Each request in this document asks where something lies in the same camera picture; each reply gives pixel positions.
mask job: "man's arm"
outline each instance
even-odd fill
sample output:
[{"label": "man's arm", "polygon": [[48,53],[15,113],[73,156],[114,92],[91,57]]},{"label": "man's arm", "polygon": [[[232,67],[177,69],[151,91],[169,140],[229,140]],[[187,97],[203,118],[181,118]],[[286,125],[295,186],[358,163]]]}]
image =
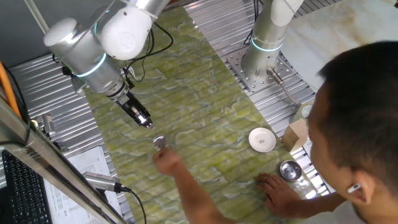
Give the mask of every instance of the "man's arm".
[{"label": "man's arm", "polygon": [[321,212],[332,212],[346,199],[334,193],[324,197],[302,200],[287,183],[274,174],[261,174],[256,178],[258,188],[268,196],[265,205],[283,218],[309,218]]},{"label": "man's arm", "polygon": [[154,162],[160,173],[174,178],[185,215],[190,223],[236,223],[220,213],[211,197],[195,181],[177,153],[163,148],[154,156]]}]

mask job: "man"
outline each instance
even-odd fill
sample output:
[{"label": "man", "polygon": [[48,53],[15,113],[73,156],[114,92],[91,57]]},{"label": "man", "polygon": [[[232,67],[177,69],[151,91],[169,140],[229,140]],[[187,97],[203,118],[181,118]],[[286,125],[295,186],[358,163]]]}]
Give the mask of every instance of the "man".
[{"label": "man", "polygon": [[[280,177],[261,174],[266,207],[308,224],[398,223],[398,42],[344,52],[320,75],[325,82],[309,117],[311,159],[336,194],[301,200]],[[162,149],[154,161],[174,177],[191,223],[237,223],[222,216],[175,152]]]}]

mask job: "mounting plate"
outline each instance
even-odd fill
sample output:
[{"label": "mounting plate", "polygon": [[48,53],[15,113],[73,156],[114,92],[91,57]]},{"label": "mounting plate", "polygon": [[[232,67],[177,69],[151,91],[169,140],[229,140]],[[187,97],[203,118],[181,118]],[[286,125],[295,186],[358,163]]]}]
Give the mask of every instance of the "mounting plate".
[{"label": "mounting plate", "polygon": [[[231,65],[232,69],[236,74],[238,74],[241,79],[243,84],[245,85],[246,88],[248,88],[252,92],[259,91],[270,84],[275,83],[274,79],[272,77],[264,78],[264,77],[255,77],[254,75],[251,75],[251,77],[247,77],[242,69],[241,66],[241,61],[242,61],[242,56],[246,53],[246,51],[249,49],[249,46],[237,50],[228,56],[226,56],[227,62]],[[288,63],[286,58],[282,55],[282,53],[279,54],[278,56],[278,70],[277,73],[279,76],[284,79],[285,77],[291,75],[292,73],[295,73],[292,71],[292,66]]]}]

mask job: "keyboard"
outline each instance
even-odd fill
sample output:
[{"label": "keyboard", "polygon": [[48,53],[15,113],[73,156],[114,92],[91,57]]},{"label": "keyboard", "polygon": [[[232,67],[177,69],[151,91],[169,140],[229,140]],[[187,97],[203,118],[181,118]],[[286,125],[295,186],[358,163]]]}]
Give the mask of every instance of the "keyboard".
[{"label": "keyboard", "polygon": [[13,223],[52,223],[43,178],[6,150],[2,161]]}]

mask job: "green marble surface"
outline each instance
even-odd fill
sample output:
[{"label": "green marble surface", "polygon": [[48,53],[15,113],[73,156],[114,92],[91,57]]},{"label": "green marble surface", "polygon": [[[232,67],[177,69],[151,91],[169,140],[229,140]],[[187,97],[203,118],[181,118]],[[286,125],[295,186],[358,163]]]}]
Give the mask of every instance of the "green marble surface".
[{"label": "green marble surface", "polygon": [[[246,224],[299,222],[271,214],[264,193],[254,187],[256,175],[277,173],[280,162],[292,159],[290,153],[280,141],[268,153],[250,147],[250,131],[270,126],[183,8],[164,12],[158,22],[175,43],[146,59],[146,77],[133,89],[156,129],[138,127],[102,94],[87,95],[116,172],[140,196],[148,223],[188,223],[173,179],[160,175],[152,162],[151,141],[160,134],[225,216]],[[165,47],[169,38],[157,28],[154,32],[155,50]],[[134,69],[142,74],[141,63]],[[313,190],[305,179],[292,187],[301,196]],[[144,223],[137,201],[127,199],[137,223]]]}]

